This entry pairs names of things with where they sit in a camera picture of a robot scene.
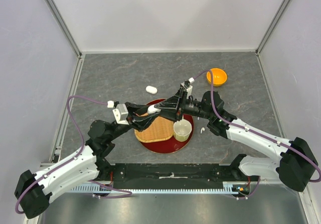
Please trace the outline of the white oval charging case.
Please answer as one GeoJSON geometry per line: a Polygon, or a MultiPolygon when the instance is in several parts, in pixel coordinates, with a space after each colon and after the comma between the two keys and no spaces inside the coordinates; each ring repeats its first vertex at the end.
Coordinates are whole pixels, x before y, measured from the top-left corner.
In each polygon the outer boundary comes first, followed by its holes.
{"type": "Polygon", "coordinates": [[[150,85],[147,86],[145,88],[145,90],[146,90],[147,93],[150,93],[150,94],[157,94],[157,92],[158,92],[156,87],[153,87],[153,86],[150,86],[150,85]]]}

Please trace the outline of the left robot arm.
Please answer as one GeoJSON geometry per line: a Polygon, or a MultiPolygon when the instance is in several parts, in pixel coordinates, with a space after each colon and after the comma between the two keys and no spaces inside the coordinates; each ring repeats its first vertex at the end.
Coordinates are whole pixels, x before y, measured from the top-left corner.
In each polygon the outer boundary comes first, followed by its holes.
{"type": "Polygon", "coordinates": [[[27,170],[20,175],[15,189],[16,213],[35,218],[71,188],[96,178],[106,180],[111,165],[105,158],[115,147],[113,140],[131,129],[147,129],[161,114],[159,108],[149,105],[111,100],[104,105],[112,109],[113,122],[94,121],[88,132],[89,139],[74,153],[46,169],[36,173],[27,170]]]}

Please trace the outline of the white square earbud case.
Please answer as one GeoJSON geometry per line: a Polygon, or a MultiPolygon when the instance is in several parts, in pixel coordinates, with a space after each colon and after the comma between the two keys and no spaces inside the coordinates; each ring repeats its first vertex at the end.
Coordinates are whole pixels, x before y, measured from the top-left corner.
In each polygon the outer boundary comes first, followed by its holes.
{"type": "Polygon", "coordinates": [[[154,104],[153,104],[153,105],[150,105],[150,106],[147,108],[147,113],[148,113],[148,114],[154,114],[154,113],[158,113],[158,112],[160,112],[160,111],[161,111],[161,109],[156,108],[154,104]]]}

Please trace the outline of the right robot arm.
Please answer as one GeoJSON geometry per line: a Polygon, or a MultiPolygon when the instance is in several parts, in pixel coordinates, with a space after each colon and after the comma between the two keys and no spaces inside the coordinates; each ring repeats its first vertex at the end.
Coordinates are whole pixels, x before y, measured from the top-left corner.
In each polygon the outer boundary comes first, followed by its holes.
{"type": "Polygon", "coordinates": [[[307,142],[301,138],[289,140],[254,128],[224,110],[224,101],[216,91],[207,91],[201,101],[179,90],[174,96],[152,105],[148,113],[173,122],[180,121],[184,114],[207,119],[208,129],[216,136],[242,143],[262,154],[265,158],[240,155],[240,160],[230,167],[230,176],[242,180],[246,176],[279,179],[292,190],[302,192],[320,172],[317,160],[307,142]]]}

